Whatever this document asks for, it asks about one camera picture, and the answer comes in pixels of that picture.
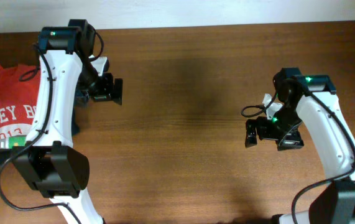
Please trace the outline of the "orange red t-shirt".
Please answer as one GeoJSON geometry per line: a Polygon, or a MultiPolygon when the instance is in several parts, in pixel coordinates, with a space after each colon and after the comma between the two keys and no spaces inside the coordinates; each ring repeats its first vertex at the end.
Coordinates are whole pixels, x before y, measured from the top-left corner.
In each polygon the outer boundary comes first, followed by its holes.
{"type": "Polygon", "coordinates": [[[4,68],[0,65],[0,139],[25,136],[29,133],[35,116],[40,77],[21,82],[35,66],[19,64],[4,68]]]}

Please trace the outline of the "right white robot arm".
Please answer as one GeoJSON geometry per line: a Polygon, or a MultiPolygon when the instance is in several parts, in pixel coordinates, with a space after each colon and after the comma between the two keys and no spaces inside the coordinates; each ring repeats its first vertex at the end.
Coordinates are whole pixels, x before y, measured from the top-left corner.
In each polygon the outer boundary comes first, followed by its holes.
{"type": "Polygon", "coordinates": [[[274,96],[260,112],[247,116],[245,146],[275,141],[278,150],[300,149],[304,124],[322,163],[325,179],[299,191],[289,214],[272,223],[355,223],[355,139],[340,110],[336,88],[327,75],[273,78],[274,96]]]}

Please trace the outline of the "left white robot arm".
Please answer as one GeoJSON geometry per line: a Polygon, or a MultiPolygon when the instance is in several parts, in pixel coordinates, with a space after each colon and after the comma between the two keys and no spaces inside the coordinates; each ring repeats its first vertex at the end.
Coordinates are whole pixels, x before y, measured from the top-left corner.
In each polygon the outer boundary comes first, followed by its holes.
{"type": "Polygon", "coordinates": [[[76,101],[122,103],[123,80],[109,73],[107,57],[93,55],[99,37],[86,20],[40,31],[37,111],[24,146],[8,160],[68,223],[104,223],[88,193],[89,160],[73,148],[71,133],[76,101]]]}

